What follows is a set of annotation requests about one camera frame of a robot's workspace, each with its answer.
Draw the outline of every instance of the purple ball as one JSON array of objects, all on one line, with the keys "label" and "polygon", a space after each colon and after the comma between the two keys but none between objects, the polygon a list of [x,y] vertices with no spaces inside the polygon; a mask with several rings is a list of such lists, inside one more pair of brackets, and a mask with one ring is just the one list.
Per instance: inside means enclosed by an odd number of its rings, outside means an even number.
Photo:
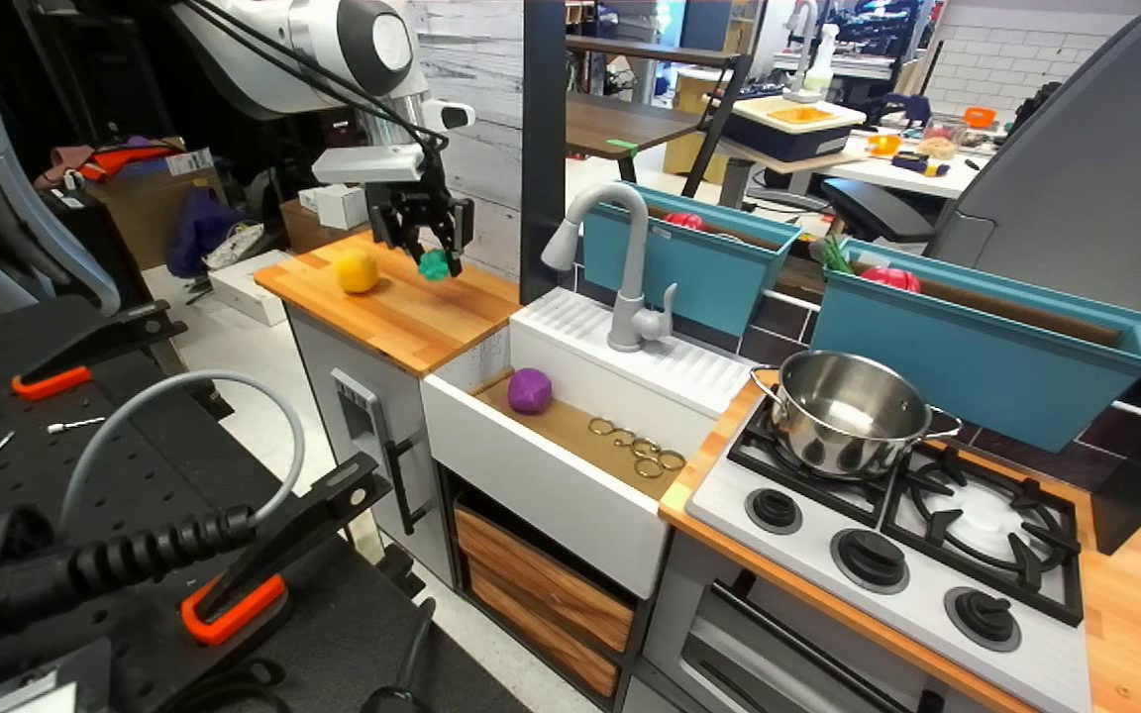
[{"label": "purple ball", "polygon": [[538,369],[518,369],[506,380],[506,404],[525,415],[538,415],[542,408],[554,404],[554,386]]}]

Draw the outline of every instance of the plastic bin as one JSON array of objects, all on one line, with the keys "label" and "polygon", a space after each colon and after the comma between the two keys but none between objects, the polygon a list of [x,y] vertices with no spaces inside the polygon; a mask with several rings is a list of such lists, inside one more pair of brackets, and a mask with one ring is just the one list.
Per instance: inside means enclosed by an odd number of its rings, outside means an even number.
[{"label": "plastic bin", "polygon": [[[826,111],[826,120],[784,120],[787,111]],[[840,156],[852,128],[863,116],[835,104],[793,104],[782,97],[743,101],[725,124],[725,137],[772,156],[782,163],[803,163],[820,156]]]},{"label": "plastic bin", "polygon": [[937,283],[1116,333],[1116,343],[1093,343],[958,301],[827,275],[811,343],[876,358],[963,421],[1057,450],[1141,375],[1141,313],[1133,310],[868,240],[846,247],[859,267],[890,263],[922,287]]},{"label": "plastic bin", "polygon": [[[679,283],[679,318],[743,338],[753,322],[762,291],[777,283],[777,268],[799,231],[646,186],[638,190],[649,207],[646,301],[662,304],[667,287]],[[655,213],[700,213],[708,233],[670,226]],[[609,201],[600,201],[584,217],[584,279],[589,287],[618,291],[625,231],[629,213]]]}]

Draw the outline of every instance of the orange clip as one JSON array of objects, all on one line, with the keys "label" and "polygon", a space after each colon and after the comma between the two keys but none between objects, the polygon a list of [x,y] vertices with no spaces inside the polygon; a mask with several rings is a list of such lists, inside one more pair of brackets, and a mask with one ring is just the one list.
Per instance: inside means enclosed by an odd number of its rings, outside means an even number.
[{"label": "orange clip", "polygon": [[242,602],[233,602],[226,613],[218,613],[213,623],[205,623],[197,613],[201,598],[213,592],[213,581],[205,581],[201,592],[187,593],[180,606],[184,630],[197,641],[197,647],[226,647],[233,635],[242,635],[251,623],[259,623],[272,602],[288,598],[288,581],[284,573],[267,580],[263,586],[253,586]]},{"label": "orange clip", "polygon": [[51,395],[70,391],[70,390],[92,386],[92,380],[95,380],[95,373],[86,366],[74,366],[74,369],[51,373],[45,380],[14,375],[14,391],[19,400],[51,400]]},{"label": "orange clip", "polygon": [[132,163],[155,163],[155,159],[165,159],[165,156],[169,156],[169,149],[162,149],[162,145],[95,149],[95,156],[81,165],[81,174],[82,174],[86,181],[106,181],[106,177],[125,174],[125,165],[132,165]]}]

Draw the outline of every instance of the white farmhouse sink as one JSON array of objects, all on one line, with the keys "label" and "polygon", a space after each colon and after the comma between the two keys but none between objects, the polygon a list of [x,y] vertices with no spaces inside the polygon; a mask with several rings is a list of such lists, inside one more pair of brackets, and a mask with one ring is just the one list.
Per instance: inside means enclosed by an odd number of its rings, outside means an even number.
[{"label": "white farmhouse sink", "polygon": [[753,366],[690,340],[614,351],[607,328],[609,310],[566,291],[518,310],[504,333],[420,386],[427,443],[460,478],[649,598],[667,544],[655,494],[477,395],[517,369],[542,369],[559,404],[695,454]]}]

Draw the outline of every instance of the faucet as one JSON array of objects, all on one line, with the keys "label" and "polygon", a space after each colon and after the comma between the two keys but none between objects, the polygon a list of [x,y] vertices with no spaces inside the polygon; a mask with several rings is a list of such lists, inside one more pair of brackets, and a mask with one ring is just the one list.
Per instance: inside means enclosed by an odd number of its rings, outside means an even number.
[{"label": "faucet", "polygon": [[679,283],[667,287],[662,313],[646,310],[641,275],[646,275],[649,207],[633,186],[607,181],[600,190],[577,194],[554,239],[542,247],[538,263],[566,275],[574,267],[577,222],[603,200],[614,200],[629,209],[625,263],[614,295],[614,322],[607,343],[618,351],[638,351],[641,340],[662,340],[673,333]]}]

